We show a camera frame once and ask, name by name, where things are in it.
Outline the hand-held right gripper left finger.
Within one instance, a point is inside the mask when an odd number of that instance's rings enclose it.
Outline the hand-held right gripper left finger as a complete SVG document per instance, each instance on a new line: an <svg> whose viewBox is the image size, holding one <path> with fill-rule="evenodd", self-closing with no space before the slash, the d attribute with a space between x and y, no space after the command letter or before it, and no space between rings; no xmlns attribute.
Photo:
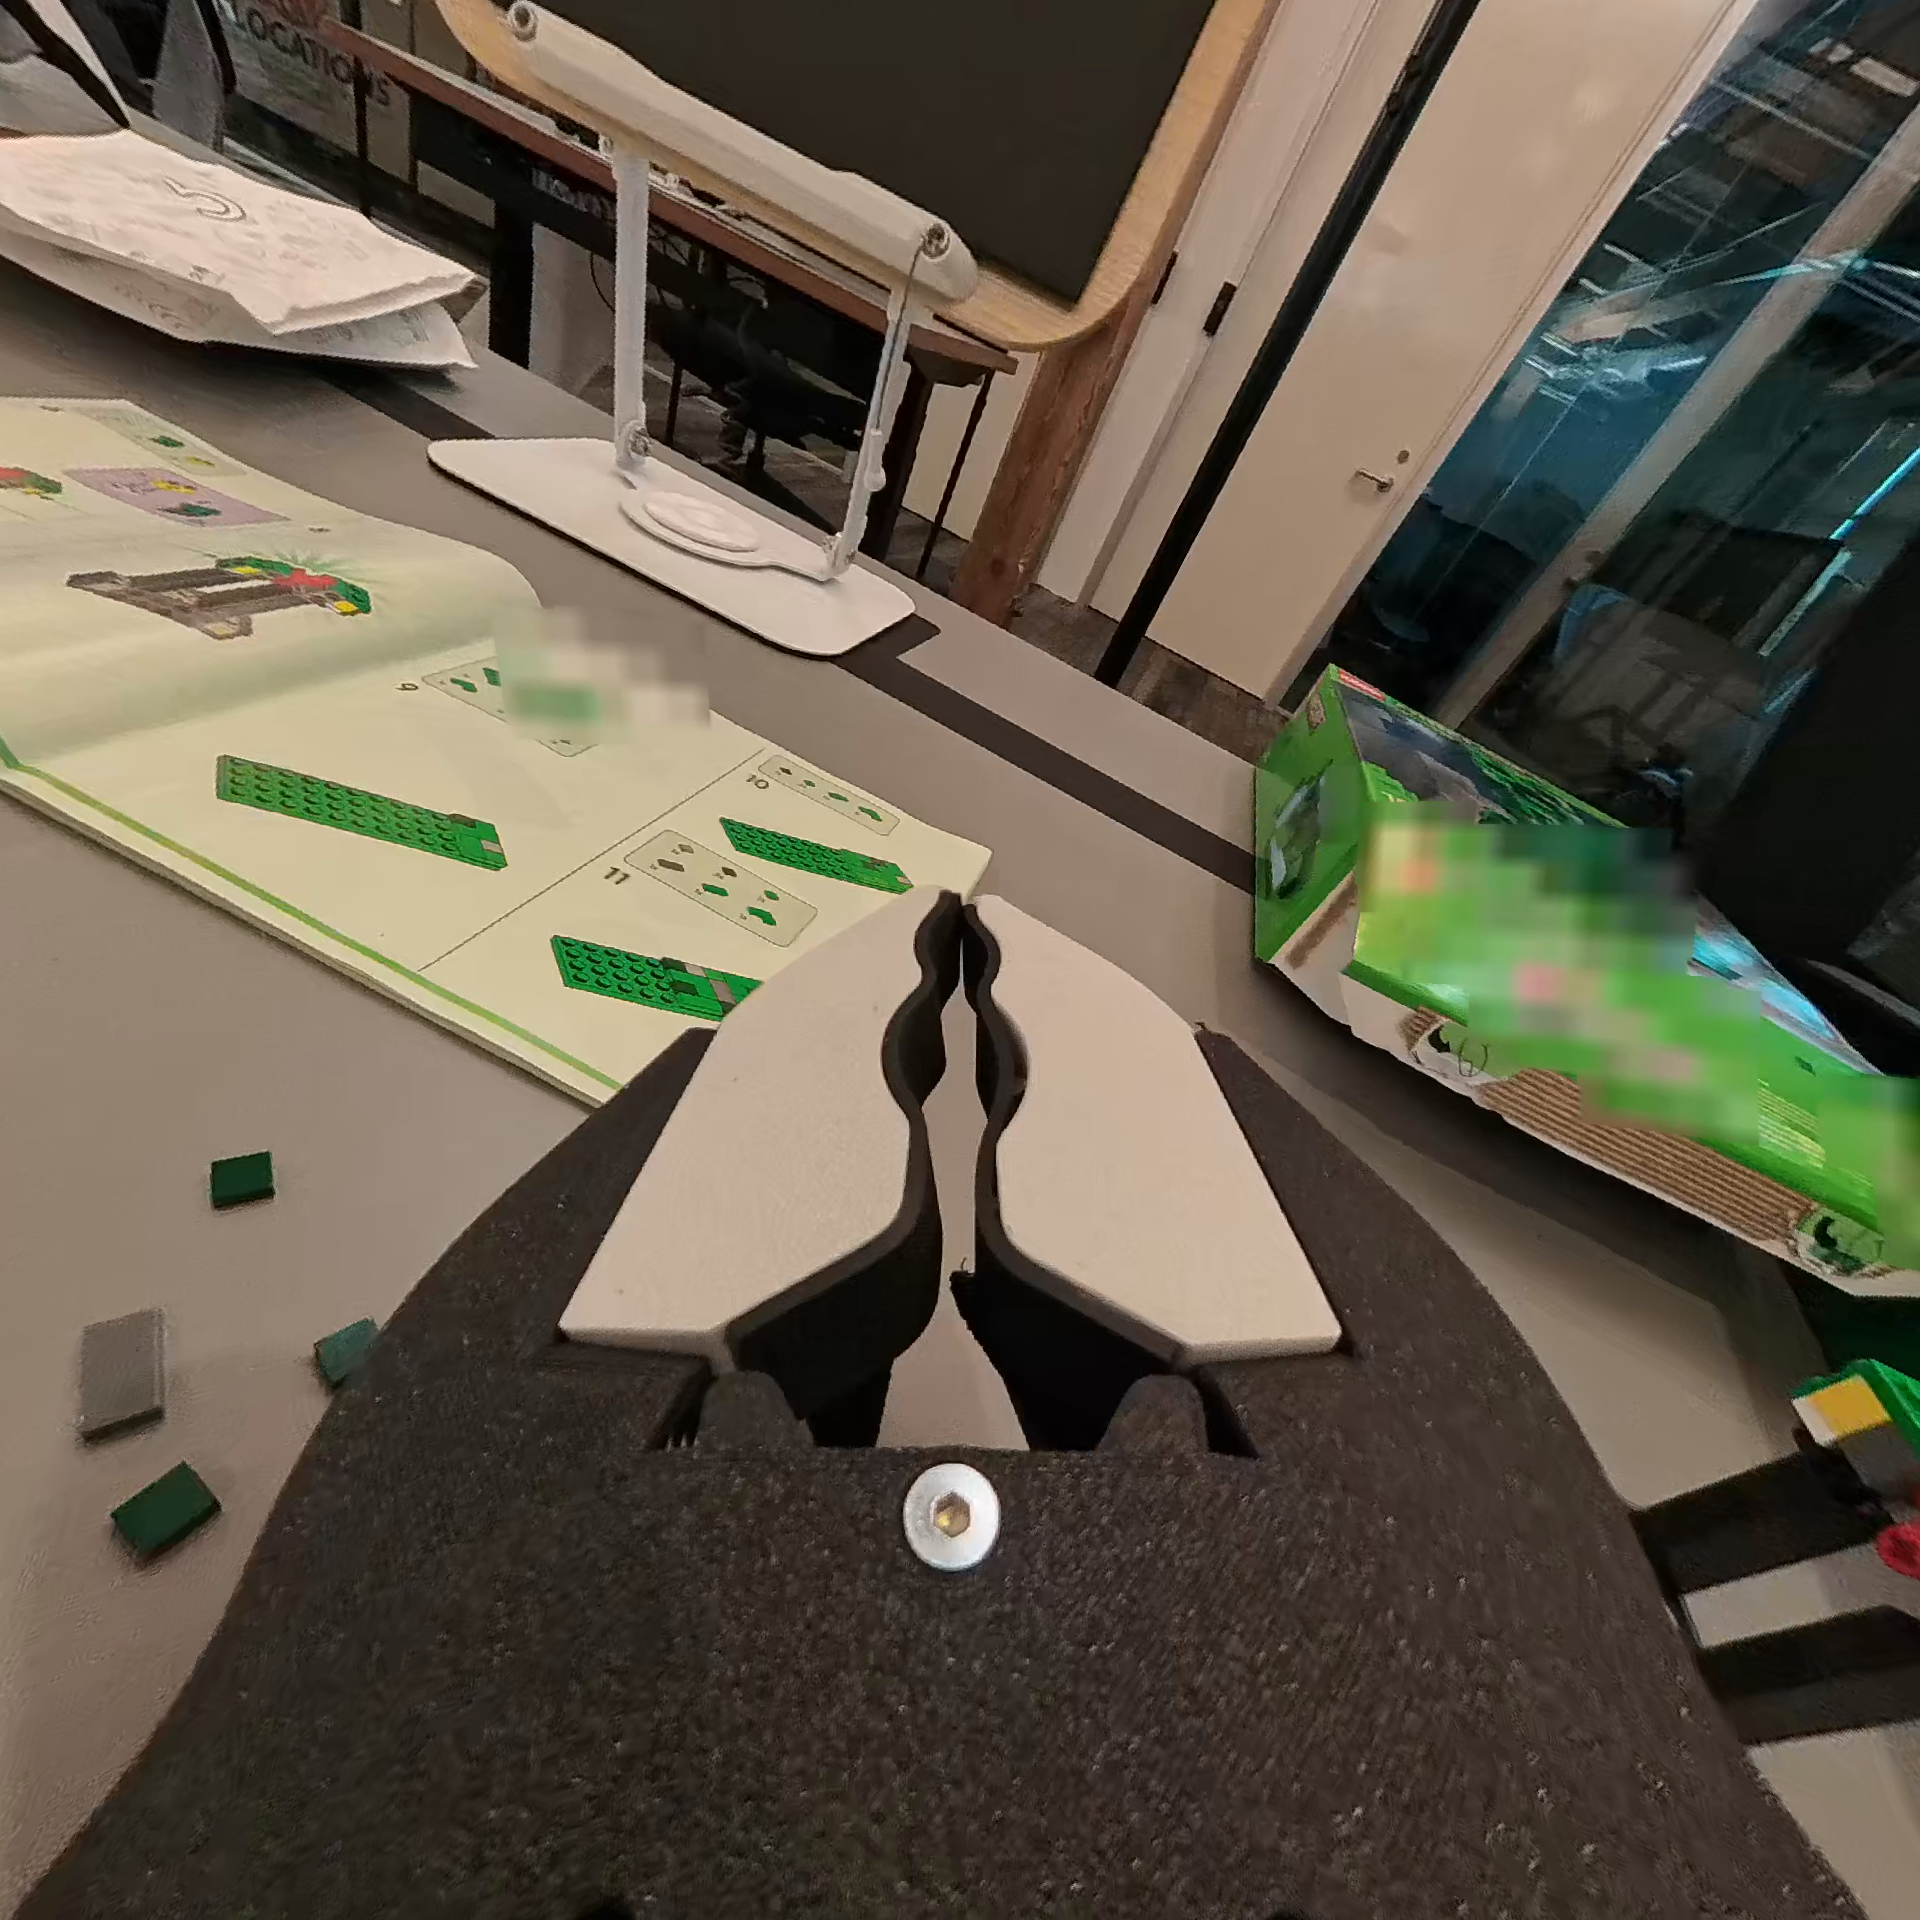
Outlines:
<svg viewBox="0 0 1920 1920"><path fill-rule="evenodd" d="M927 1171L957 893L907 893L805 950L719 1026L562 1309L566 1342L736 1355L878 1247Z"/></svg>

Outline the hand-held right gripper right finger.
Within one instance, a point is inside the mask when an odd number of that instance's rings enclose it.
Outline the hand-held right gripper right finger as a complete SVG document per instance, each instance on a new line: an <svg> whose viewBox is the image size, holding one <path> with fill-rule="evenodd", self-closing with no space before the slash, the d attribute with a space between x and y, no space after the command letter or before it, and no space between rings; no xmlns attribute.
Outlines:
<svg viewBox="0 0 1920 1920"><path fill-rule="evenodd" d="M1333 1303L1196 1028L1004 898L975 929L975 1009L1019 1069L990 1149L1014 1269L1178 1366L1330 1353Z"/></svg>

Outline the green brick set box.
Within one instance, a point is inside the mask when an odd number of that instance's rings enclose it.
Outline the green brick set box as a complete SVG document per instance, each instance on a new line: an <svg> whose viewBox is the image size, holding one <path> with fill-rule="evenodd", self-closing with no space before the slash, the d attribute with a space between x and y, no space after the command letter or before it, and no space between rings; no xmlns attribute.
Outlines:
<svg viewBox="0 0 1920 1920"><path fill-rule="evenodd" d="M1255 771L1255 958L1526 1135L1859 1299L1916 1299L1916 1078L1664 831L1340 667Z"/></svg>

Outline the dark grey flat tile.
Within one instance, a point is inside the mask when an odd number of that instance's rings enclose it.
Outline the dark grey flat tile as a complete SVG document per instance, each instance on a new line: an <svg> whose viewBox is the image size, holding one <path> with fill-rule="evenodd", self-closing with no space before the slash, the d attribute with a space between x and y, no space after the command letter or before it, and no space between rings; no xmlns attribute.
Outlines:
<svg viewBox="0 0 1920 1920"><path fill-rule="evenodd" d="M165 1313L139 1308L79 1333L83 1445L156 1423L167 1411Z"/></svg>

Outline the building instruction booklet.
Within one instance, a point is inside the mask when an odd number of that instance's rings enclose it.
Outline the building instruction booklet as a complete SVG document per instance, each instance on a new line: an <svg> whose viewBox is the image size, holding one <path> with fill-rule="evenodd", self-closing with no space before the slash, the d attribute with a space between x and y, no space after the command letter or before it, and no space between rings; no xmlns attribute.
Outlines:
<svg viewBox="0 0 1920 1920"><path fill-rule="evenodd" d="M490 551L130 401L3 420L4 791L584 1107L990 868Z"/></svg>

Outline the black brick tower model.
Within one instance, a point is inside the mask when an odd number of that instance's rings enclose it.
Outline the black brick tower model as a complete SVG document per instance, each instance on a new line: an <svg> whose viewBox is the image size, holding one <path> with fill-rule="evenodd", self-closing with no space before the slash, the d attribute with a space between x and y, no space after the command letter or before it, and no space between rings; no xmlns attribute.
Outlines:
<svg viewBox="0 0 1920 1920"><path fill-rule="evenodd" d="M1792 1397L1794 1451L1631 1513L1708 1692L1748 1747L1918 1722L1918 1621L1898 1604L1708 1645L1688 1597L1869 1548L1918 1580L1918 1381L1853 1359Z"/></svg>

